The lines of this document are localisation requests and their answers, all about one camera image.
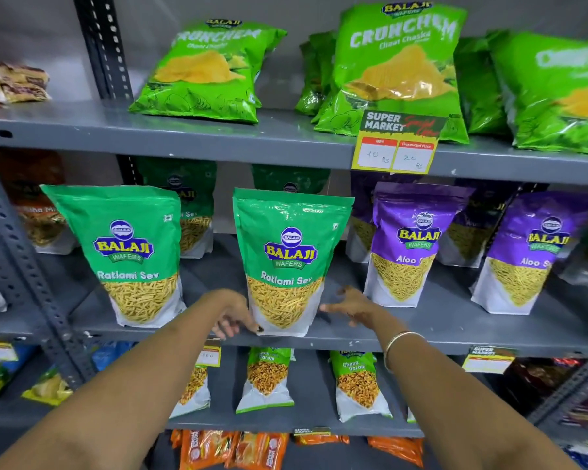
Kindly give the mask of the person's right hand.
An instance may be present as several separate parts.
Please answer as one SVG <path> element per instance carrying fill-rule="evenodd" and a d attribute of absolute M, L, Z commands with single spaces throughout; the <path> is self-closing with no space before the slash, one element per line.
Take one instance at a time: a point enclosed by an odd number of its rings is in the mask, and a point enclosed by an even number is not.
<path fill-rule="evenodd" d="M 366 298 L 353 286 L 344 286 L 339 292 L 340 302 L 323 303 L 320 311 L 342 313 L 349 317 L 351 326 L 361 324 L 375 333 L 403 331 L 404 327 L 388 310 Z"/>

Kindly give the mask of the person's left hand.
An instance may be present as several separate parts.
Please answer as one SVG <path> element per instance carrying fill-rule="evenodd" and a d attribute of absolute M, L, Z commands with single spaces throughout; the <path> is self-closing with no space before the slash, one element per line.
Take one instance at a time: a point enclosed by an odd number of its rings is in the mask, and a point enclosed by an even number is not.
<path fill-rule="evenodd" d="M 216 320 L 220 314 L 227 310 L 248 310 L 251 312 L 248 299 L 242 294 L 227 288 L 210 291 L 203 295 L 201 299 L 205 301 L 208 309 L 215 313 Z"/>

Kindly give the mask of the person's right forearm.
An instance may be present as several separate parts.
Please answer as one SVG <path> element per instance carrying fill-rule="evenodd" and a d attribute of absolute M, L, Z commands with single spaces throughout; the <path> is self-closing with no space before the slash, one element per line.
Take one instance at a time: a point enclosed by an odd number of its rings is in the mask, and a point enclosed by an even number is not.
<path fill-rule="evenodd" d="M 382 349 L 397 333 L 376 333 Z M 549 437 L 422 338 L 395 342 L 389 363 L 444 470 L 580 470 Z"/>

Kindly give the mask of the person's left forearm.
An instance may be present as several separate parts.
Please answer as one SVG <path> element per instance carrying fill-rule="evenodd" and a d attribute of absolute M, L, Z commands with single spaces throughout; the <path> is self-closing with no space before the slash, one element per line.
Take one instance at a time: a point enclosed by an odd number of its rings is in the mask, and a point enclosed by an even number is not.
<path fill-rule="evenodd" d="M 0 470 L 139 470 L 220 315 L 207 294 L 79 388 L 0 456 Z"/>

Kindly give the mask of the green and white chana pouch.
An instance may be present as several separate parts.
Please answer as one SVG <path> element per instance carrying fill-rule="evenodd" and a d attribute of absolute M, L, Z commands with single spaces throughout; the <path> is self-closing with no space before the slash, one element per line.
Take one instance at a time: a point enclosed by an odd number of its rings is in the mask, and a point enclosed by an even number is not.
<path fill-rule="evenodd" d="M 190 381 L 184 389 L 179 402 L 173 408 L 169 419 L 175 419 L 181 415 L 208 409 L 211 404 L 211 394 L 208 387 L 208 368 L 197 365 L 191 375 Z"/>
<path fill-rule="evenodd" d="M 294 406 L 287 387 L 292 360 L 295 360 L 292 348 L 251 347 L 236 413 Z"/>
<path fill-rule="evenodd" d="M 335 377 L 335 399 L 341 423 L 375 414 L 393 419 L 378 385 L 377 360 L 373 353 L 331 350 L 329 361 Z"/>

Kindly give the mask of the silver bangle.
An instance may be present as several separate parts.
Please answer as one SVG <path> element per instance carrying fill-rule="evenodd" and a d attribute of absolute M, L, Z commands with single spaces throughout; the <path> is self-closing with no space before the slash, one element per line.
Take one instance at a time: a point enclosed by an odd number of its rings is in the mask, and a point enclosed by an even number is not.
<path fill-rule="evenodd" d="M 414 332 L 414 331 L 403 331 L 403 332 L 399 332 L 396 335 L 394 335 L 383 350 L 383 363 L 384 363 L 385 369 L 388 372 L 393 373 L 391 366 L 390 366 L 390 363 L 389 363 L 389 353 L 390 353 L 390 350 L 391 350 L 393 344 L 395 344 L 395 342 L 399 341 L 402 337 L 407 337 L 410 335 L 422 338 L 424 341 L 426 341 L 426 339 L 424 338 L 423 335 L 421 335 L 420 333 Z"/>

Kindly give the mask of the green sev pouch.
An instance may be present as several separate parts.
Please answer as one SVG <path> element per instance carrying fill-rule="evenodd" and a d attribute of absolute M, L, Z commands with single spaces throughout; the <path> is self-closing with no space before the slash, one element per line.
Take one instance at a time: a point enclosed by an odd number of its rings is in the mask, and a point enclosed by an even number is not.
<path fill-rule="evenodd" d="M 217 163 L 138 157 L 136 166 L 145 185 L 171 190 L 180 198 L 180 258 L 200 259 L 212 252 Z"/>
<path fill-rule="evenodd" d="M 307 334 L 353 203 L 354 197 L 235 188 L 237 241 L 261 334 Z"/>
<path fill-rule="evenodd" d="M 258 190 L 319 194 L 330 177 L 327 168 L 251 164 L 254 187 Z"/>
<path fill-rule="evenodd" d="M 137 185 L 41 185 L 76 236 L 120 326 L 161 328 L 186 305 L 180 198 Z"/>

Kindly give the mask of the grey metal shelf board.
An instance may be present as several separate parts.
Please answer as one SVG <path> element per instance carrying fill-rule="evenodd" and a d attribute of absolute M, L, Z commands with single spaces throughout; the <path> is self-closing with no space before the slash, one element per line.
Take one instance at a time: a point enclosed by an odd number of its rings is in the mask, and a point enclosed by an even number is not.
<path fill-rule="evenodd" d="M 295 405 L 237 414 L 246 380 L 248 349 L 225 347 L 220 367 L 208 375 L 211 405 L 169 420 L 166 429 L 195 428 L 251 432 L 293 432 L 299 428 L 327 427 L 341 435 L 386 435 L 423 437 L 417 424 L 408 423 L 406 407 L 392 376 L 384 368 L 377 371 L 377 381 L 391 410 L 392 419 L 381 415 L 364 415 L 343 423 L 338 418 L 335 379 L 329 354 L 320 350 L 296 350 L 290 365 L 287 386 Z M 0 395 L 0 427 L 29 428 L 53 407 L 21 397 L 23 391 L 47 371 L 45 355 L 35 356 Z"/>
<path fill-rule="evenodd" d="M 141 340 L 155 330 L 117 324 L 101 285 L 80 251 L 67 256 L 39 255 L 59 305 L 68 315 L 68 338 L 94 341 Z M 325 280 L 322 302 L 338 300 L 342 285 L 362 286 L 366 267 L 351 262 L 339 245 Z M 213 252 L 201 259 L 183 259 L 181 278 L 187 305 L 208 290 L 227 287 L 246 292 L 243 265 L 236 237 L 216 234 Z M 394 316 L 420 333 L 447 355 L 462 355 L 472 345 L 517 350 L 529 357 L 588 357 L 588 287 L 572 286 L 551 276 L 530 315 L 493 315 L 470 300 L 471 271 L 435 262 L 417 308 L 391 308 Z M 32 325 L 26 322 L 28 306 L 18 305 L 0 313 L 0 338 L 33 342 Z M 353 349 L 379 352 L 374 334 L 352 328 L 340 314 L 319 313 L 304 337 L 256 336 L 242 331 L 225 342 L 232 346 L 272 346 L 296 349 Z"/>
<path fill-rule="evenodd" d="M 259 110 L 258 125 L 130 113 L 128 102 L 31 102 L 0 107 L 0 147 L 348 170 L 355 138 L 316 132 L 293 111 Z M 513 149 L 491 138 L 439 145 L 429 174 L 588 187 L 588 155 Z"/>

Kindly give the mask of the purple sev pouch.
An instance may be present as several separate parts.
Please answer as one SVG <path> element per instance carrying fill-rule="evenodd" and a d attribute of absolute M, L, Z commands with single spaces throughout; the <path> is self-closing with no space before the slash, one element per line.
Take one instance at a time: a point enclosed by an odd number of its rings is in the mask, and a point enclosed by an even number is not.
<path fill-rule="evenodd" d="M 439 240 L 466 208 L 471 187 L 379 182 L 364 294 L 386 308 L 415 308 Z"/>
<path fill-rule="evenodd" d="M 479 268 L 486 246 L 520 184 L 514 181 L 457 179 L 472 188 L 468 205 L 456 214 L 439 240 L 436 260 L 445 266 Z"/>
<path fill-rule="evenodd" d="M 562 248 L 588 225 L 588 192 L 517 196 L 500 221 L 471 301 L 486 312 L 529 315 Z"/>
<path fill-rule="evenodd" d="M 414 183 L 421 177 L 404 173 L 351 171 L 354 197 L 345 252 L 356 263 L 367 264 L 376 226 L 372 221 L 374 190 L 379 182 Z"/>

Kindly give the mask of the orange snack packet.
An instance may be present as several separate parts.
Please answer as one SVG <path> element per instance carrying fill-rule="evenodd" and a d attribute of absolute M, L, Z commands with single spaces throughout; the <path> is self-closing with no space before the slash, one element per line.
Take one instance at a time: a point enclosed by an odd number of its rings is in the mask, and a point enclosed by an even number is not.
<path fill-rule="evenodd" d="M 237 470 L 282 470 L 289 442 L 287 433 L 239 432 L 227 466 Z"/>
<path fill-rule="evenodd" d="M 299 445 L 312 446 L 320 444 L 350 444 L 348 435 L 335 434 L 293 434 L 293 440 Z"/>
<path fill-rule="evenodd" d="M 206 470 L 233 465 L 240 432 L 183 429 L 180 435 L 179 470 Z"/>
<path fill-rule="evenodd" d="M 424 441 L 423 437 L 367 437 L 370 447 L 408 461 L 420 469 L 424 468 Z"/>

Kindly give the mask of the yellow and black price tag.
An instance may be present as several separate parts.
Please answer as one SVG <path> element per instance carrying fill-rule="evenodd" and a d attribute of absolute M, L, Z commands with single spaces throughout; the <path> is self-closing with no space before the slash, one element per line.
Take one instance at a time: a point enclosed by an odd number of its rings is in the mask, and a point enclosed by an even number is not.
<path fill-rule="evenodd" d="M 446 117 L 365 110 L 351 170 L 427 175 Z"/>

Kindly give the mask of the dark red snack packet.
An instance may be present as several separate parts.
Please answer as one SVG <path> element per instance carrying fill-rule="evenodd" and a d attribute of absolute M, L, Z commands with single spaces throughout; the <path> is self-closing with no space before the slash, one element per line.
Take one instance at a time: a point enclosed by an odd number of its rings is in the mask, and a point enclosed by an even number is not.
<path fill-rule="evenodd" d="M 577 358 L 517 358 L 499 381 L 499 396 L 527 417 L 586 361 Z"/>

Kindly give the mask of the grey slotted shelf upright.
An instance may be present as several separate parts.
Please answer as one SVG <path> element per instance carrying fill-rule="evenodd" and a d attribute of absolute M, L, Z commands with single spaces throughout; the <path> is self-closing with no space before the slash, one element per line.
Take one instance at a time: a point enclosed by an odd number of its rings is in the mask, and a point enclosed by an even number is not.
<path fill-rule="evenodd" d="M 73 0 L 98 95 L 101 100 L 133 102 L 133 89 L 114 0 Z"/>
<path fill-rule="evenodd" d="M 39 254 L 0 182 L 0 339 L 40 345 L 76 390 L 95 374 L 70 315 L 97 286 L 79 252 Z"/>
<path fill-rule="evenodd" d="M 588 361 L 547 397 L 526 419 L 545 433 L 588 398 Z"/>

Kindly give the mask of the green chips bag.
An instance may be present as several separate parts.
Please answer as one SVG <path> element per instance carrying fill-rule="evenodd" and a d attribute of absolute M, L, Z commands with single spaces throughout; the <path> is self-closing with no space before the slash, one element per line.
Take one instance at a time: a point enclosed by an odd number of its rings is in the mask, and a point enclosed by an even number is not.
<path fill-rule="evenodd" d="M 502 91 L 486 38 L 460 38 L 454 54 L 463 119 L 470 135 L 509 138 Z"/>
<path fill-rule="evenodd" d="M 299 45 L 303 56 L 304 84 L 295 110 L 313 117 L 313 122 L 317 121 L 330 93 L 336 37 L 335 30 L 314 33 Z"/>
<path fill-rule="evenodd" d="M 463 8 L 430 0 L 343 11 L 329 102 L 314 130 L 357 136 L 371 110 L 445 118 L 440 141 L 468 144 L 454 62 L 467 17 Z"/>
<path fill-rule="evenodd" d="M 258 124 L 255 82 L 287 31 L 264 23 L 211 18 L 173 40 L 131 113 Z"/>
<path fill-rule="evenodd" d="M 486 40 L 512 145 L 588 154 L 588 40 L 512 30 Z"/>

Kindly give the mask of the orange snack pouch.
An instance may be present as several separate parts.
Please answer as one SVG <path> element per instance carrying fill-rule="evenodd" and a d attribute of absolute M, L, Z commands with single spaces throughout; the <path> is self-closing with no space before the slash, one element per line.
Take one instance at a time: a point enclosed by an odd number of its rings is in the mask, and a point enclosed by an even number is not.
<path fill-rule="evenodd" d="M 36 252 L 67 255 L 78 240 L 41 185 L 63 185 L 58 153 L 43 149 L 0 149 L 0 181 Z"/>

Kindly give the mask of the brown snack packet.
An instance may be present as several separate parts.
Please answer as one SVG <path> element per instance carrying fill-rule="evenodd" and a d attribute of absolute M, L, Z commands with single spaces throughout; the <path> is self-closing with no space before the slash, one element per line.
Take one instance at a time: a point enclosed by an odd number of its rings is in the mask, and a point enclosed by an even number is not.
<path fill-rule="evenodd" d="M 44 70 L 0 62 L 0 105 L 50 100 L 49 80 Z"/>

